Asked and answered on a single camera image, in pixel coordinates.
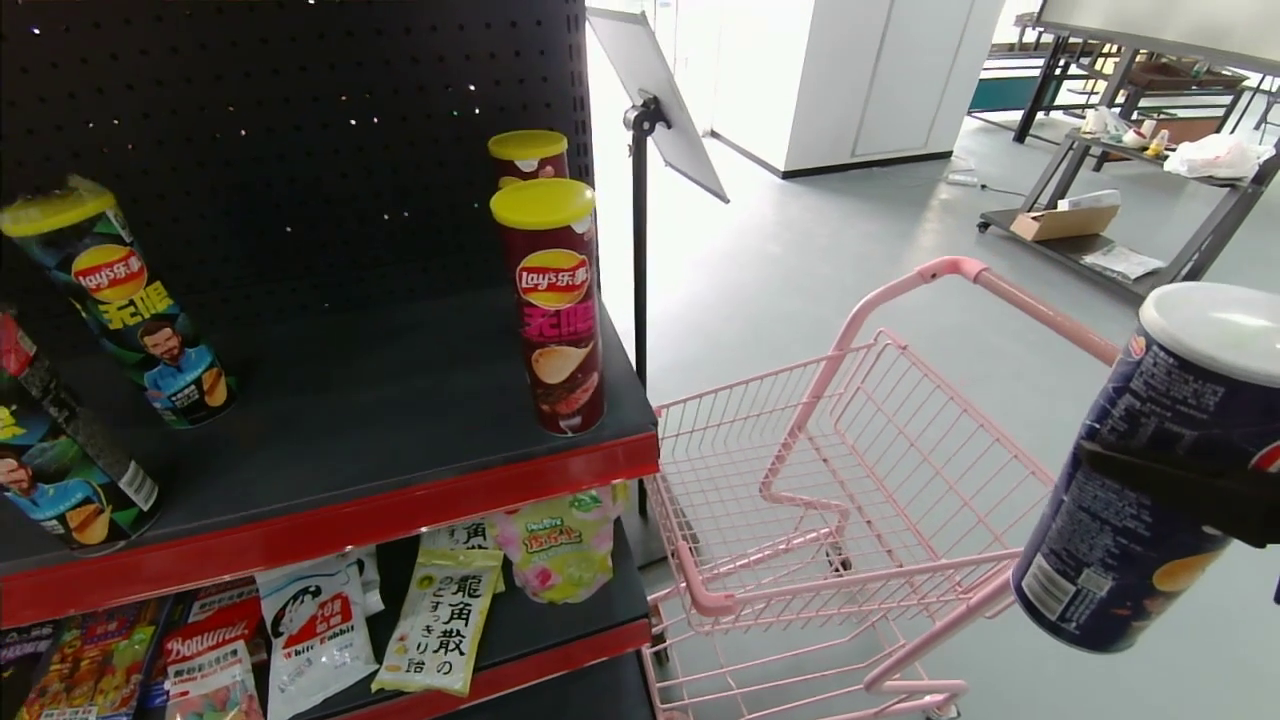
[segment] cardboard box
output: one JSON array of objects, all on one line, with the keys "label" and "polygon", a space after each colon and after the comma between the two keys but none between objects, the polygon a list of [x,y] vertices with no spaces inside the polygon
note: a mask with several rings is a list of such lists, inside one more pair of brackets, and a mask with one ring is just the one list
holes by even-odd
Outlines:
[{"label": "cardboard box", "polygon": [[1010,228],[1023,240],[1039,242],[1060,237],[1100,234],[1111,224],[1120,211],[1119,205],[1110,208],[1078,208],[1075,210],[1043,210],[1041,213],[1021,213]]}]

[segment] white lid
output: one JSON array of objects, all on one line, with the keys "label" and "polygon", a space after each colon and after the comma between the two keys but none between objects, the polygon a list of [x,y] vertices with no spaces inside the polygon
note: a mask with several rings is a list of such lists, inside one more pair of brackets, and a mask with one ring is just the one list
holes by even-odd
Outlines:
[{"label": "white lid", "polygon": [[1280,295],[1221,283],[1158,287],[1138,320],[1169,350],[1229,378],[1280,387]]}]

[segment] yellow lid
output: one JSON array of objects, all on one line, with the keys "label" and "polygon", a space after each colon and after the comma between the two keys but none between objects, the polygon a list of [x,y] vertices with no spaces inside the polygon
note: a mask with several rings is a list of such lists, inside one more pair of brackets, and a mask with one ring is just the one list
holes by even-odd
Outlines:
[{"label": "yellow lid", "polygon": [[581,220],[595,209],[591,186],[541,178],[507,186],[489,200],[493,219],[517,231],[550,231]]},{"label": "yellow lid", "polygon": [[541,160],[568,150],[568,138],[549,129],[517,129],[489,138],[489,154],[499,160]]},{"label": "yellow lid", "polygon": [[110,190],[79,176],[69,176],[67,187],[49,195],[26,197],[0,210],[0,232],[9,237],[31,237],[74,225],[110,208]]}]

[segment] man printed on can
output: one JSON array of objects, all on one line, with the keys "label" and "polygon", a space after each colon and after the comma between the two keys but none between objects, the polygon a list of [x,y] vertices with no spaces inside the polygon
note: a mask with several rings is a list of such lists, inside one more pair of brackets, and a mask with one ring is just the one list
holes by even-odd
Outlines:
[{"label": "man printed on can", "polygon": [[161,407],[189,405],[195,397],[183,397],[187,388],[200,380],[205,404],[214,407],[227,401],[227,386],[214,354],[202,345],[187,347],[182,333],[168,320],[147,320],[138,329],[142,347],[160,364],[142,375],[147,396]]},{"label": "man printed on can", "polygon": [[[97,491],[92,483],[83,478],[70,478],[60,483],[37,483],[31,465],[23,462],[22,456],[9,450],[0,450],[0,487],[4,487],[9,500],[14,502],[28,518],[37,523],[52,520],[84,506],[88,500],[97,510],[92,514],[97,516],[102,512],[102,506],[97,502]],[[68,524],[73,528],[88,519],[84,511],[77,511],[77,523]]]}]

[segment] chip can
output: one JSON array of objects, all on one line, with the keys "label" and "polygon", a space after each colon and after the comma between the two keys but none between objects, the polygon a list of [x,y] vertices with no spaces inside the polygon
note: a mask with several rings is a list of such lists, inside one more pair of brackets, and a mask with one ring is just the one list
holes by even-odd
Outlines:
[{"label": "chip can", "polygon": [[67,392],[6,310],[0,310],[0,489],[84,555],[114,550],[159,512],[155,482]]},{"label": "chip can", "polygon": [[[1155,290],[1079,441],[1171,465],[1280,473],[1280,296],[1198,282]],[[1073,451],[1014,569],[1014,594],[1057,639],[1120,652],[1230,542]]]},{"label": "chip can", "polygon": [[489,138],[498,190],[522,181],[568,177],[568,138],[549,129],[517,129]]},{"label": "chip can", "polygon": [[604,416],[595,193],[572,179],[535,179],[499,190],[489,209],[520,304],[538,421],[559,436],[585,433]]},{"label": "chip can", "polygon": [[105,187],[72,176],[64,190],[0,211],[0,231],[49,273],[169,425],[206,423],[236,402],[214,350],[147,265]]}]

